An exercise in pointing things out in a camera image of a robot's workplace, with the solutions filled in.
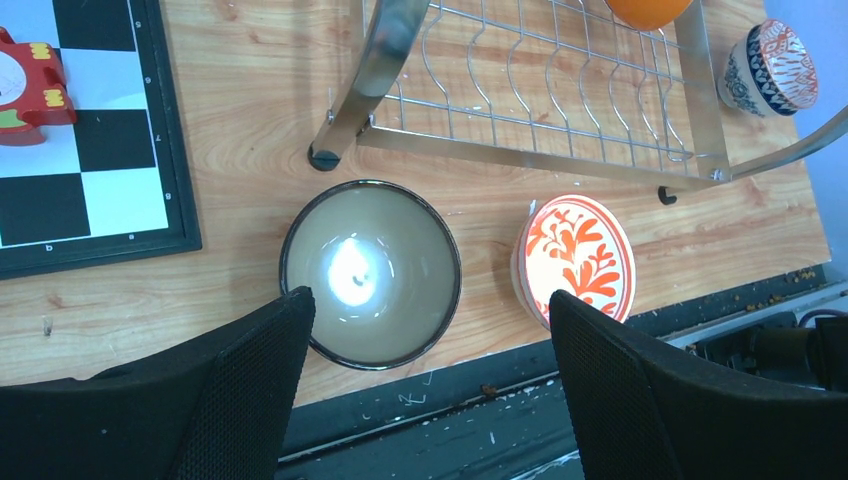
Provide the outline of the blue floral bowl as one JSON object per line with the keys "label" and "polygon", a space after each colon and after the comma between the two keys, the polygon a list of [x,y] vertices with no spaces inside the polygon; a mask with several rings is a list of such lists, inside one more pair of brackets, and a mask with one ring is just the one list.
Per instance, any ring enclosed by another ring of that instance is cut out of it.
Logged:
{"label": "blue floral bowl", "polygon": [[765,116],[767,104],[753,79],[744,40],[731,49],[716,82],[717,93],[727,106],[761,118]]}

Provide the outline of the orange bowl white inside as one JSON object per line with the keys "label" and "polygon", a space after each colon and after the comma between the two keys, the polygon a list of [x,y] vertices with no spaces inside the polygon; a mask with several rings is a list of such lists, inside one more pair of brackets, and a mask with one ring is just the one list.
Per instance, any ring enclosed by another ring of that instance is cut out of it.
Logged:
{"label": "orange bowl white inside", "polygon": [[629,27],[652,31],[675,21],[692,0],[606,0],[605,3]]}

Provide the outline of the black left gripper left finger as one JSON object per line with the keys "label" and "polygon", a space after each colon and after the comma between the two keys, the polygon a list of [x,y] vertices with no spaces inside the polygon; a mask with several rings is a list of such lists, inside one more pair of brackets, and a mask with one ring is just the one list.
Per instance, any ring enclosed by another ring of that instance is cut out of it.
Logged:
{"label": "black left gripper left finger", "polygon": [[86,380],[1,390],[5,479],[270,479],[315,318],[298,287]]}

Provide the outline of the dark patterned bowl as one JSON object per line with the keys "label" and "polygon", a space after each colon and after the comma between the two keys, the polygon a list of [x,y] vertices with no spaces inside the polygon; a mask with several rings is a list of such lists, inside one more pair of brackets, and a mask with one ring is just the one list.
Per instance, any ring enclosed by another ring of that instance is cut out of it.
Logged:
{"label": "dark patterned bowl", "polygon": [[310,200],[289,225],[279,288],[311,289],[310,344],[326,359],[365,371],[398,368],[445,334],[462,290],[450,228],[401,185],[359,179]]}

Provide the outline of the steel two-tier dish rack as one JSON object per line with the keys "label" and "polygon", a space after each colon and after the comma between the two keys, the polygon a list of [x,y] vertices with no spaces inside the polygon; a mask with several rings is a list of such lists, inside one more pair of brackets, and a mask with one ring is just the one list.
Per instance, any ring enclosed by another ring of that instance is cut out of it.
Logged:
{"label": "steel two-tier dish rack", "polygon": [[309,146],[351,145],[654,185],[673,204],[809,156],[837,113],[772,153],[735,160],[745,115],[719,94],[704,3],[653,31],[604,1],[354,1],[353,60]]}

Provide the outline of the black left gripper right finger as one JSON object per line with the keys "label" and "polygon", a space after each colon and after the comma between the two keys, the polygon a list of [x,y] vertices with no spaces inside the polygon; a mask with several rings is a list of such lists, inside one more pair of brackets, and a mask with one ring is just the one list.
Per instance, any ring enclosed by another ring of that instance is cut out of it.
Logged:
{"label": "black left gripper right finger", "polygon": [[843,479],[847,391],[732,370],[564,290],[550,331],[589,479]]}

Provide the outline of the orange geometric pattern bowl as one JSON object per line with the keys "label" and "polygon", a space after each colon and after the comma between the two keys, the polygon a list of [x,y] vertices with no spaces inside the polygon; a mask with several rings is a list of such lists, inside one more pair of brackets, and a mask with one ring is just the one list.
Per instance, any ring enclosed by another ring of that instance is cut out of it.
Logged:
{"label": "orange geometric pattern bowl", "polygon": [[816,69],[791,27],[780,20],[765,20],[749,31],[745,51],[755,90],[770,112],[792,116],[815,105],[819,96]]}

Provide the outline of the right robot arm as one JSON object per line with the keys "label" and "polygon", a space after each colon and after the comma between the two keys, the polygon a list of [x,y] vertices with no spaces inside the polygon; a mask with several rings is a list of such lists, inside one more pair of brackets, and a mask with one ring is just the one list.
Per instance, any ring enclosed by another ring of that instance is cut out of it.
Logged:
{"label": "right robot arm", "polygon": [[750,375],[808,388],[847,391],[847,313],[788,312],[759,324],[699,341],[687,350]]}

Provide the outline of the orange floral white bowl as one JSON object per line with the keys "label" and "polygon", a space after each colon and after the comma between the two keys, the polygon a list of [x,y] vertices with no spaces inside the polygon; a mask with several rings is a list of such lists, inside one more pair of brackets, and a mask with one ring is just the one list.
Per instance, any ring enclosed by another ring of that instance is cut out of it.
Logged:
{"label": "orange floral white bowl", "polygon": [[511,283],[527,314],[550,328],[550,298],[565,290],[623,323],[636,293],[631,243],[600,202],[564,194],[533,204],[510,259]]}

